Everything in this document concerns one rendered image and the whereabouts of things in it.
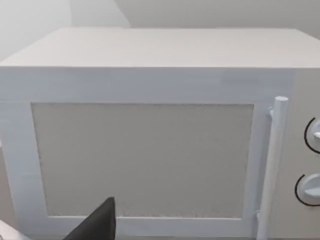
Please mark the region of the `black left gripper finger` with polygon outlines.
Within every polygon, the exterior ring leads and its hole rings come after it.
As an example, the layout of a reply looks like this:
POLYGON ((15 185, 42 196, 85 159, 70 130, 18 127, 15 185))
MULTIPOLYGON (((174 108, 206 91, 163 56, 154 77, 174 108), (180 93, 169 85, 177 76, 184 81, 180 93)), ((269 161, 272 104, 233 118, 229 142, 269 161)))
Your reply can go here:
POLYGON ((108 197, 63 240, 115 240, 116 202, 108 197))

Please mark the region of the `white microwave knob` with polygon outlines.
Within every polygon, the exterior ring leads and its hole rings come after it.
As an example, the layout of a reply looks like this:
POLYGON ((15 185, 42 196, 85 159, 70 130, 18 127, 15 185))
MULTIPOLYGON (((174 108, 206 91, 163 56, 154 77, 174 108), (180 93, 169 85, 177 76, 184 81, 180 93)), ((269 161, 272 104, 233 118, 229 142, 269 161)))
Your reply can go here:
POLYGON ((295 198, 307 207, 320 207, 320 173, 302 174, 294 186, 295 198))
POLYGON ((303 140, 309 150, 320 155, 320 117, 314 117, 307 123, 303 140))

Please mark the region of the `pale microwave door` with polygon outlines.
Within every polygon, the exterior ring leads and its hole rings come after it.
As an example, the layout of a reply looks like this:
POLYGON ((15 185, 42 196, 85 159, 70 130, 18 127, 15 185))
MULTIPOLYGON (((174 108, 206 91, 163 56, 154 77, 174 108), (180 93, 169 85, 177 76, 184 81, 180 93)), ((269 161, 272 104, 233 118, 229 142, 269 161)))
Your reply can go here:
POLYGON ((0 67, 0 140, 20 230, 68 234, 107 197, 117 233, 251 237, 268 109, 293 71, 0 67))

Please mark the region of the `pale microwave oven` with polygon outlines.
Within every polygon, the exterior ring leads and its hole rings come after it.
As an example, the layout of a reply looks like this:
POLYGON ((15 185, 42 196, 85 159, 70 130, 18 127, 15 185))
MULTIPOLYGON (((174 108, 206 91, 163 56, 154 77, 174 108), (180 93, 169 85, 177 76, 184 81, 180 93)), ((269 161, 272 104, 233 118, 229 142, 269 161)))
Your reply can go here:
MULTIPOLYGON (((304 206, 295 197, 302 174, 320 173, 320 154, 309 150, 304 130, 320 118, 320 40, 295 29, 216 28, 62 28, 0 62, 0 67, 67 68, 258 68, 293 71, 281 159, 272 201, 269 239, 319 239, 320 207, 304 206)), ((263 176, 251 237, 124 236, 256 239, 263 176)))

